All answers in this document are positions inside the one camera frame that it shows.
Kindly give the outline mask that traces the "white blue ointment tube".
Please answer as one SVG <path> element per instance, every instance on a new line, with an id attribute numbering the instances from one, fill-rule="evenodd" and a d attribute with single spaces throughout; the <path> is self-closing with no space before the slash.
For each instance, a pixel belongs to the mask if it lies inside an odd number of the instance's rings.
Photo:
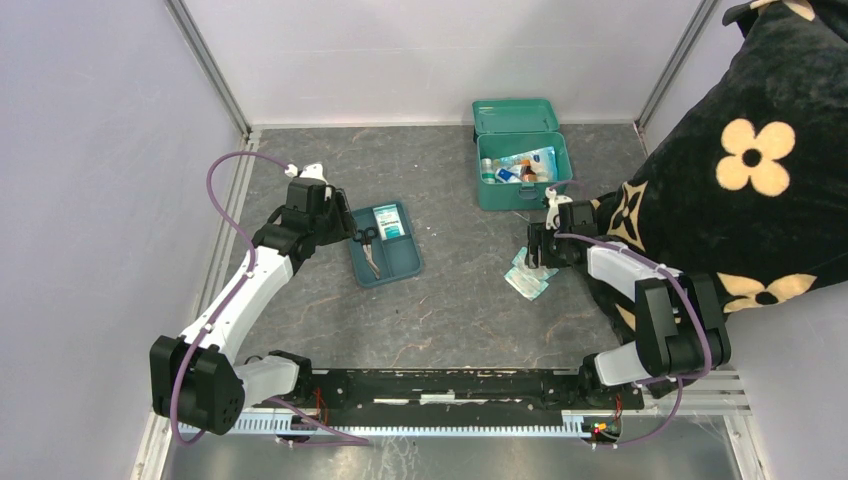
<path id="1" fill-rule="evenodd" d="M 521 183 L 524 168 L 521 165 L 516 165 L 510 168 L 498 168 L 495 171 L 495 179 L 499 183 Z"/>

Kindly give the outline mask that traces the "green medicine kit box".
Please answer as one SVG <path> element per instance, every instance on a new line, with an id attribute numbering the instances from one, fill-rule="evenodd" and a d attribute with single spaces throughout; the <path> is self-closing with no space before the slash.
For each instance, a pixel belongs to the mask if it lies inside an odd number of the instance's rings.
<path id="1" fill-rule="evenodd" d="M 549 100 L 476 100 L 472 115 L 481 209 L 540 210 L 547 188 L 573 178 L 565 137 Z"/>

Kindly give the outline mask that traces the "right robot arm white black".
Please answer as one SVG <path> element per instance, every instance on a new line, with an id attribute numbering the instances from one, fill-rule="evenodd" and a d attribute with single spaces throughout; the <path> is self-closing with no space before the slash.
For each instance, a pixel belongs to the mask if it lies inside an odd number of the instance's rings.
<path id="1" fill-rule="evenodd" d="M 708 275 L 687 275 L 603 240 L 588 201 L 555 195 L 544 205 L 545 220 L 528 228 L 526 266 L 575 268 L 633 304 L 633 340 L 586 357 L 579 369 L 577 392 L 585 405 L 602 408 L 627 384 L 697 379 L 730 360 Z"/>

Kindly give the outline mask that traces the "blue cotton swab packet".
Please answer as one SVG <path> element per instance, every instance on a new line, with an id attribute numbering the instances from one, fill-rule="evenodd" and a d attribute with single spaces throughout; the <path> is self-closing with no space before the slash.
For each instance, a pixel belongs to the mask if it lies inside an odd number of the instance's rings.
<path id="1" fill-rule="evenodd" d="M 523 182 L 554 182 L 559 179 L 556 150 L 553 146 L 502 157 L 493 161 L 495 169 L 505 169 Z"/>

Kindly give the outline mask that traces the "teal plastic tray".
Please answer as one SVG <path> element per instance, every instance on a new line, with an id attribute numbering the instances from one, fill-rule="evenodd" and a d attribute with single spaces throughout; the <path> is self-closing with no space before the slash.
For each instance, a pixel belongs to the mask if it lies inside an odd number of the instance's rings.
<path id="1" fill-rule="evenodd" d="M 360 208 L 352 211 L 353 219 L 358 230 L 376 227 L 373 207 L 397 204 L 406 230 L 406 235 L 383 241 L 378 235 L 373 242 L 374 260 L 380 268 L 381 278 L 376 280 L 368 267 L 361 246 L 354 240 L 347 242 L 351 255 L 352 267 L 357 283 L 364 288 L 374 288 L 395 281 L 413 277 L 420 273 L 422 260 L 420 249 L 413 236 L 412 223 L 405 207 L 399 201 L 392 201 L 377 206 Z"/>

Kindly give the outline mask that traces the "black handled scissors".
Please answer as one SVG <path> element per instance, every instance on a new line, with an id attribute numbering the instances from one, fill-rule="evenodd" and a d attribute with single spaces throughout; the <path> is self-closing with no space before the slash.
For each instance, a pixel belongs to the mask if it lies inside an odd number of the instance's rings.
<path id="1" fill-rule="evenodd" d="M 354 235 L 353 240 L 361 246 L 365 261 L 370 268 L 376 280 L 381 278 L 381 271 L 374 260 L 373 242 L 377 239 L 379 231 L 376 227 L 367 227 L 364 230 L 358 230 Z"/>

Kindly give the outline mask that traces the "white pill bottle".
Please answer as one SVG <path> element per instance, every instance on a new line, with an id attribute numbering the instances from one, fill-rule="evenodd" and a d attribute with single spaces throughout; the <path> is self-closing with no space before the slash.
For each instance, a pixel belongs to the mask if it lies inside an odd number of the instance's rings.
<path id="1" fill-rule="evenodd" d="M 480 160 L 481 179 L 486 184 L 496 184 L 496 175 L 493 162 L 490 158 L 482 158 Z"/>

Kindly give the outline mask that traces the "teal bandage strips stack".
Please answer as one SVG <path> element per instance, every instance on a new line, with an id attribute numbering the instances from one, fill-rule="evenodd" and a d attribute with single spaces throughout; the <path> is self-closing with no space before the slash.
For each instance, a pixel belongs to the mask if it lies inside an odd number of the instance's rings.
<path id="1" fill-rule="evenodd" d="M 556 268 L 529 268 L 525 264 L 528 254 L 522 247 L 512 260 L 512 267 L 504 274 L 505 281 L 527 300 L 538 298 L 549 286 L 549 280 L 559 270 Z"/>

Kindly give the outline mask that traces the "brown medicine bottle orange cap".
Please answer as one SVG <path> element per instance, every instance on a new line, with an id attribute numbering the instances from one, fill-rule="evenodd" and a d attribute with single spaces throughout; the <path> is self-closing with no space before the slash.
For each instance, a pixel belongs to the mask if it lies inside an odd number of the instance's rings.
<path id="1" fill-rule="evenodd" d="M 532 163 L 529 160 L 523 160 L 521 162 L 521 180 L 524 183 L 535 183 L 537 182 L 537 175 L 532 169 Z"/>

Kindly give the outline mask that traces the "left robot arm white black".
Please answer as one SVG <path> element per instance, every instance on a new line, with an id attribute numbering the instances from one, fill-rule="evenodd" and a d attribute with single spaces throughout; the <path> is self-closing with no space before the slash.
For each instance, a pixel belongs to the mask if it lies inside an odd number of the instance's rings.
<path id="1" fill-rule="evenodd" d="M 174 433 L 223 435 L 246 407 L 279 397 L 290 407 L 314 394 L 309 360 L 269 354 L 237 365 L 238 352 L 270 300 L 317 248 L 353 237 L 356 224 L 345 192 L 319 179 L 296 178 L 286 202 L 254 234 L 242 264 L 220 295 L 176 337 L 150 349 L 152 403 Z"/>

